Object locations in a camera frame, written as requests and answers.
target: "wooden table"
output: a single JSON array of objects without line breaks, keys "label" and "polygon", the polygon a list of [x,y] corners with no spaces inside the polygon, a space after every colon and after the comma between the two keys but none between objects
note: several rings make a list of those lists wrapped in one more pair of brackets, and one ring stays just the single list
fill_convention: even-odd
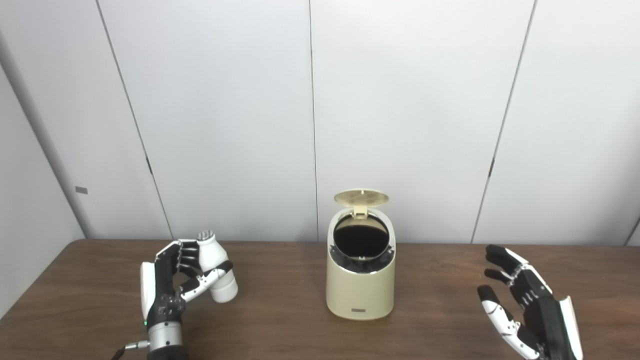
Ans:
[{"label": "wooden table", "polygon": [[[0,320],[0,359],[109,360],[146,338],[139,267],[167,241],[70,244]],[[343,320],[324,301],[324,243],[224,243],[238,296],[188,304],[184,342],[192,360],[519,359],[483,313],[482,245],[397,248],[396,306],[386,318]],[[513,246],[555,290],[571,295],[586,359],[640,358],[640,248]],[[122,360],[144,359],[132,350]]]}]

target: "lid hinge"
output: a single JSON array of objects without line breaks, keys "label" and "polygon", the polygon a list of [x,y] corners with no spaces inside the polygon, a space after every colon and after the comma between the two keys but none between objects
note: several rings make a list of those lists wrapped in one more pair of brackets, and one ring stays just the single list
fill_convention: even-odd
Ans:
[{"label": "lid hinge", "polygon": [[369,215],[367,207],[364,205],[353,206],[353,217],[365,219]]}]

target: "trash can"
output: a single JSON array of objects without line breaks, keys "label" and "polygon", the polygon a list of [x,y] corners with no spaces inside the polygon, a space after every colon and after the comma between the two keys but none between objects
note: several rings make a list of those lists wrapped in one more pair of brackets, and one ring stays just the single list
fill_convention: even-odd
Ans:
[{"label": "trash can", "polygon": [[396,235],[389,218],[373,207],[386,203],[376,190],[346,190],[334,197],[348,207],[329,223],[326,303],[352,320],[387,316],[394,307]]}]

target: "robot finger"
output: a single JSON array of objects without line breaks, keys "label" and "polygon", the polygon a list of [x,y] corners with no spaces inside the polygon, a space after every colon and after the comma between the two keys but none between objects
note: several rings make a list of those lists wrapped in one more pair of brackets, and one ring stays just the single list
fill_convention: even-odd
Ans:
[{"label": "robot finger", "polygon": [[194,256],[182,255],[180,257],[180,265],[190,266],[198,270],[200,269],[200,262],[198,258]]},{"label": "robot finger", "polygon": [[180,239],[182,242],[182,251],[183,252],[196,252],[200,248],[197,240],[193,239]]},{"label": "robot finger", "polygon": [[178,267],[178,271],[187,275],[188,277],[197,277],[199,275],[198,271],[196,269],[194,269],[193,267],[189,266],[189,265],[185,265],[185,264],[180,264],[180,266]]},{"label": "robot finger", "polygon": [[194,277],[180,285],[180,296],[189,302],[208,290],[216,281],[220,280],[233,269],[233,263],[226,260],[217,267],[204,272],[202,276]]},{"label": "robot finger", "polygon": [[180,248],[182,245],[179,241],[171,241],[169,245],[165,246],[156,254],[156,259],[168,259],[177,257],[180,254]]},{"label": "robot finger", "polygon": [[489,279],[502,281],[505,285],[508,285],[513,280],[506,272],[494,269],[485,269],[484,276]]},{"label": "robot finger", "polygon": [[529,263],[515,252],[497,245],[486,247],[486,259],[501,267],[508,274],[513,274],[519,266]]},{"label": "robot finger", "polygon": [[480,286],[477,291],[485,313],[504,341],[524,359],[539,359],[538,338],[526,327],[513,320],[513,315],[500,304],[498,296],[490,286]]}]

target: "white wall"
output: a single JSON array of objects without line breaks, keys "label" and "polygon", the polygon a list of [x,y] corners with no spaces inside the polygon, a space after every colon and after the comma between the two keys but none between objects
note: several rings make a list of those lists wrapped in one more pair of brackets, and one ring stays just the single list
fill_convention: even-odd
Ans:
[{"label": "white wall", "polygon": [[76,218],[0,68],[0,317],[69,242]]},{"label": "white wall", "polygon": [[471,240],[532,4],[311,1],[321,238],[365,187],[398,241]]},{"label": "white wall", "polygon": [[640,3],[539,1],[475,242],[622,245],[640,215]]},{"label": "white wall", "polygon": [[100,3],[173,234],[317,240],[308,1]]},{"label": "white wall", "polygon": [[1,1],[0,35],[0,61],[86,235],[170,238],[95,2]]},{"label": "white wall", "polygon": [[[97,3],[0,2],[0,63],[88,236],[323,240],[364,186],[399,241],[472,239],[533,0],[100,5],[146,153]],[[474,241],[628,238],[638,15],[538,1]]]}]

